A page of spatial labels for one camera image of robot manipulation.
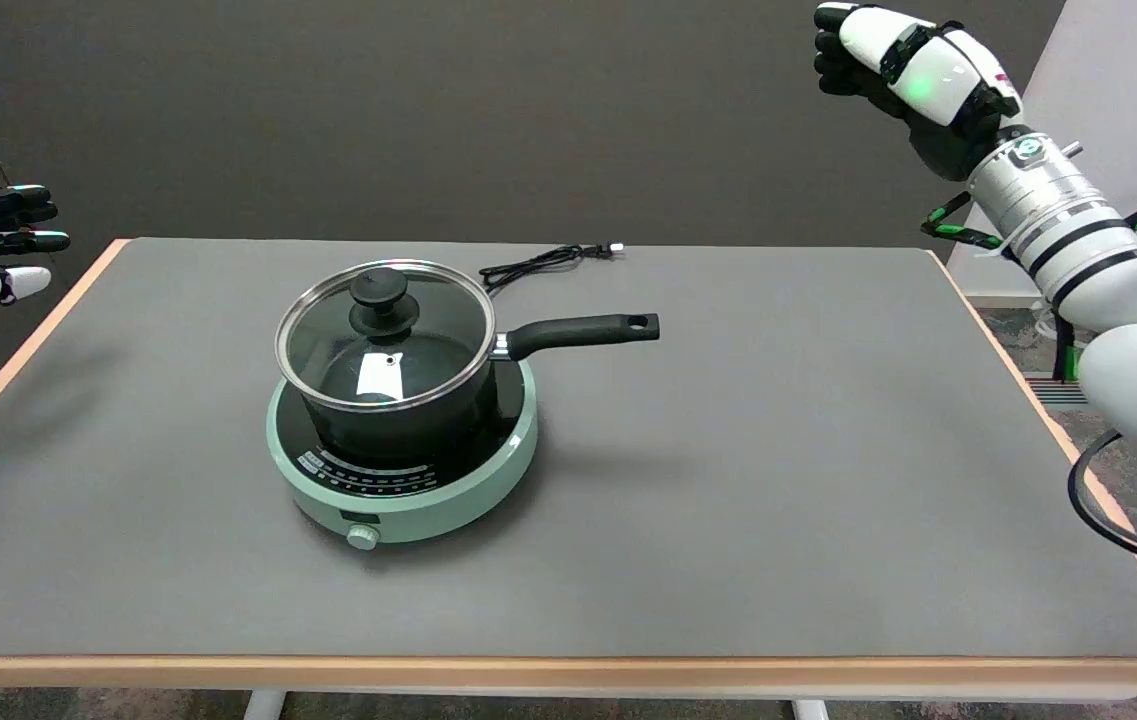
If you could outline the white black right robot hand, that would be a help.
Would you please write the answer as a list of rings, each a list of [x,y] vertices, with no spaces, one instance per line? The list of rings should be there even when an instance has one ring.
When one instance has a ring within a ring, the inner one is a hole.
[[[956,20],[932,23],[878,5],[821,3],[820,91],[860,96],[908,127],[926,168],[962,182],[1022,122],[1022,99],[987,45]]]

